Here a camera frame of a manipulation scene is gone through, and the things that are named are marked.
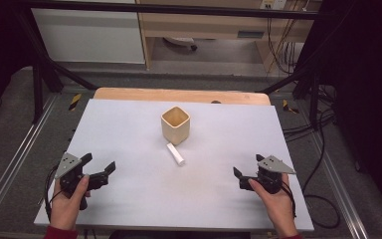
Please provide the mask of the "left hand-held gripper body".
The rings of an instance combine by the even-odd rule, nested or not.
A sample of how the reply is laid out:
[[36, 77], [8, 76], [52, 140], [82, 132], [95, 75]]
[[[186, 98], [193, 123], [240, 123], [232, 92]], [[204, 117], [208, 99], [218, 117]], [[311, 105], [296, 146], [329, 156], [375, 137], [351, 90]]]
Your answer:
[[83, 167], [80, 162], [78, 157], [65, 152], [57, 167], [55, 178], [60, 180], [62, 190], [69, 195], [74, 193], [83, 177]]

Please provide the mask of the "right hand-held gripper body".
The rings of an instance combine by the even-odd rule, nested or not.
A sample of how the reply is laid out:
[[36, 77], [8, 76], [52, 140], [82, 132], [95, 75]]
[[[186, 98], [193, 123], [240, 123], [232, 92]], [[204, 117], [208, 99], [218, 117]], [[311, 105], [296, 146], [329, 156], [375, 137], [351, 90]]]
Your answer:
[[258, 172], [256, 181], [270, 194], [276, 194], [282, 189], [282, 176], [296, 174], [296, 171], [273, 155], [265, 157], [261, 163], [257, 163]]

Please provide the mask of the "person's right hand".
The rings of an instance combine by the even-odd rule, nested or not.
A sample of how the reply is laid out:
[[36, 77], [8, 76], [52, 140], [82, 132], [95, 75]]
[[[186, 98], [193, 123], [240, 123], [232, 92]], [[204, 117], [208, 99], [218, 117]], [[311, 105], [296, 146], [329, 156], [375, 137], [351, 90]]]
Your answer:
[[289, 196], [283, 190], [276, 194], [269, 194], [254, 179], [250, 179], [249, 183], [265, 204], [268, 216], [278, 237], [299, 234], [295, 227], [292, 203]]

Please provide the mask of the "person's left hand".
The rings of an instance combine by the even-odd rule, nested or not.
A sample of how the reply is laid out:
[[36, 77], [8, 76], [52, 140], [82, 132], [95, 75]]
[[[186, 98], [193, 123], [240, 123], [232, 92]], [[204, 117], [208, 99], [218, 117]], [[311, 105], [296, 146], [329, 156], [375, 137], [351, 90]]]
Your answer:
[[60, 180], [55, 181], [50, 220], [52, 227], [70, 231], [76, 229], [81, 201], [84, 196], [89, 194], [88, 186], [89, 177], [85, 175], [77, 185], [75, 192], [70, 197], [67, 197], [63, 194]]

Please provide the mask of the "white stick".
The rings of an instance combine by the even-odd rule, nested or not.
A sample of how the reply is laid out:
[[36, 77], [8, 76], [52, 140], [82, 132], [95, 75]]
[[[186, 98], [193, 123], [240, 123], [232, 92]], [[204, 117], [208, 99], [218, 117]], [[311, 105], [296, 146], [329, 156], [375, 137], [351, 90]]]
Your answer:
[[166, 146], [169, 149], [169, 151], [171, 152], [176, 163], [180, 166], [184, 165], [185, 159], [182, 157], [182, 155], [179, 153], [179, 151], [176, 149], [176, 147], [172, 143], [167, 143]]

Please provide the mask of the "beige square cup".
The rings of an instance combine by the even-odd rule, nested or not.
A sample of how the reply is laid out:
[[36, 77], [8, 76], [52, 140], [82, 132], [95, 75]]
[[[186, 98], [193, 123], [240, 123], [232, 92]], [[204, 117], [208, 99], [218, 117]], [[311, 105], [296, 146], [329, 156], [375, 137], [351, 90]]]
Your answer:
[[180, 107], [173, 107], [162, 114], [163, 136], [172, 144], [178, 145], [190, 134], [190, 116]]

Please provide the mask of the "wooden board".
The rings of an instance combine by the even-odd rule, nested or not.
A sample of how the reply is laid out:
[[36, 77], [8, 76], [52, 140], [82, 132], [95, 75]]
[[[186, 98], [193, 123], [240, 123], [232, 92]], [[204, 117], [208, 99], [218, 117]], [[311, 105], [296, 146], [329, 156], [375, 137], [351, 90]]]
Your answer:
[[191, 91], [166, 89], [99, 88], [97, 100], [131, 100], [158, 102], [208, 103], [219, 102], [230, 105], [269, 106], [271, 101], [265, 94], [234, 91]]

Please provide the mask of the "white cabinet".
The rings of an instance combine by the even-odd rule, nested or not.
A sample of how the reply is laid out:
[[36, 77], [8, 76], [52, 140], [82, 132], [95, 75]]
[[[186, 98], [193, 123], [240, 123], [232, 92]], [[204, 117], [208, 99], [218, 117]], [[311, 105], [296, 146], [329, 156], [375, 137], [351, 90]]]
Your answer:
[[135, 13], [33, 9], [50, 57], [59, 62], [145, 62]]

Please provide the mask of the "chair base with wheel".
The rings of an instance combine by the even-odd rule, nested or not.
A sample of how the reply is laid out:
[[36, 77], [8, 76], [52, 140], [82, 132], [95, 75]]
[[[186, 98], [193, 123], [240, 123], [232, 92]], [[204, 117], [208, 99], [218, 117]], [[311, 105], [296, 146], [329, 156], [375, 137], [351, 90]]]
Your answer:
[[196, 51], [198, 49], [193, 38], [165, 37], [165, 40], [171, 44], [174, 44], [174, 45], [189, 47], [192, 51]]

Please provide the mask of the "light wooden desk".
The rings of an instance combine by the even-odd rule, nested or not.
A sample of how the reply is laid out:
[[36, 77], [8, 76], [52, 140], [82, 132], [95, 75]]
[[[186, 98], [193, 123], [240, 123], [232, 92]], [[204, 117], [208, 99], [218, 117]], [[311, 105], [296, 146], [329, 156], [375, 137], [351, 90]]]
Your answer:
[[[135, 0], [137, 4], [209, 6], [261, 10], [262, 0]], [[286, 0], [283, 10], [317, 11], [319, 0]], [[226, 16], [138, 15], [145, 60], [156, 38], [244, 39], [256, 43], [265, 70], [274, 70], [287, 43], [303, 43], [311, 20], [258, 19]]]

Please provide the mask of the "aluminium floor rail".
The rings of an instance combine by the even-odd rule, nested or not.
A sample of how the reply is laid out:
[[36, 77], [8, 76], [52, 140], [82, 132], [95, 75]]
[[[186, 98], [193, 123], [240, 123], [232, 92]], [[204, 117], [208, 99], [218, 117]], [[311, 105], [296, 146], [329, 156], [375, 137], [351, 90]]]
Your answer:
[[343, 184], [335, 166], [332, 163], [323, 139], [319, 132], [315, 132], [312, 136], [316, 149], [322, 159], [322, 167], [325, 175], [328, 178], [332, 192], [336, 198], [339, 209], [346, 222], [346, 225], [352, 235], [353, 239], [368, 239], [368, 233], [360, 219], [357, 210], [349, 196], [346, 187]]
[[28, 156], [49, 115], [51, 114], [58, 98], [59, 96], [56, 94], [52, 94], [48, 97], [43, 107], [43, 114], [39, 117], [37, 122], [30, 126], [26, 136], [23, 138], [21, 144], [17, 148], [17, 151], [11, 158], [9, 165], [0, 177], [0, 204], [13, 183], [18, 171], [23, 165], [24, 160]]

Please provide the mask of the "white wall socket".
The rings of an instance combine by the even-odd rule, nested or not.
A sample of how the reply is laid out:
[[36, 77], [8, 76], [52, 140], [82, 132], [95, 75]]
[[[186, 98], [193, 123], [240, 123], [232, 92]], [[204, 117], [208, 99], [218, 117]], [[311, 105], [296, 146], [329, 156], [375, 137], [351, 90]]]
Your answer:
[[287, 0], [262, 0], [260, 8], [268, 10], [282, 10]]

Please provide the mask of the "black metal frame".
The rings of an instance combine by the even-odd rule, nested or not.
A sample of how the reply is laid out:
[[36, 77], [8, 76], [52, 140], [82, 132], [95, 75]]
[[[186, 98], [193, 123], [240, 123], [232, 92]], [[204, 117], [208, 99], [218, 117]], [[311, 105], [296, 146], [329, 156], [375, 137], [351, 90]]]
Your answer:
[[100, 12], [128, 12], [146, 14], [173, 14], [173, 15], [202, 15], [202, 16], [226, 16], [241, 18], [266, 18], [266, 19], [295, 19], [295, 20], [318, 20], [328, 21], [334, 18], [333, 12], [303, 12], [286, 10], [253, 10], [244, 8], [205, 7], [205, 6], [182, 6], [160, 4], [129, 4], [107, 2], [84, 2], [84, 1], [55, 1], [55, 0], [13, 0], [10, 10], [18, 22], [23, 35], [27, 37], [29, 47], [32, 49], [32, 59], [35, 93], [35, 117], [36, 122], [42, 113], [41, 75], [44, 71], [45, 82], [52, 92], [60, 92], [63, 85], [57, 73], [68, 77], [88, 90], [97, 90], [98, 86], [87, 82], [83, 78], [72, 73], [68, 69], [56, 63], [47, 53], [41, 43], [41, 34], [33, 30], [32, 25], [26, 18], [26, 11], [31, 8], [52, 10], [77, 10], [77, 11], [100, 11]]

